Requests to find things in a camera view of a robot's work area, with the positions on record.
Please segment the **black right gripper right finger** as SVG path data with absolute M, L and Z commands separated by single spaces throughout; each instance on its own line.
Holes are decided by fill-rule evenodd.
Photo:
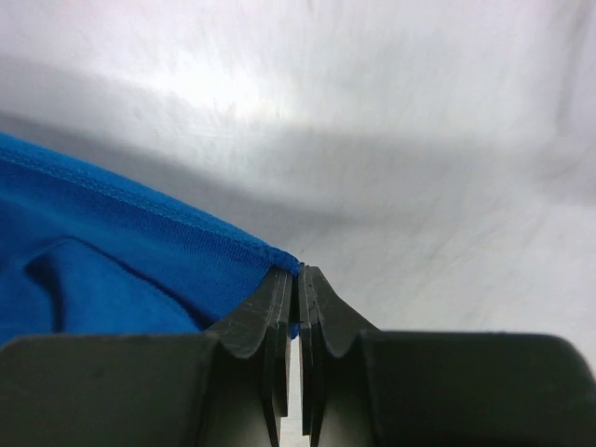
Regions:
M 547 334 L 382 331 L 322 272 L 297 279 L 314 446 L 591 446 L 595 378 Z

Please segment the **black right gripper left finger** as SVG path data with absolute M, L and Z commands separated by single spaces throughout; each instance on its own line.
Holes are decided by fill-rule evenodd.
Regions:
M 201 333 L 22 336 L 1 349 L 5 446 L 276 446 L 292 278 Z

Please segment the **blue towel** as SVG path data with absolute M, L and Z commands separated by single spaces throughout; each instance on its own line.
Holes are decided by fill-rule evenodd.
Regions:
M 108 170 L 1 138 L 1 338 L 201 332 L 299 261 Z

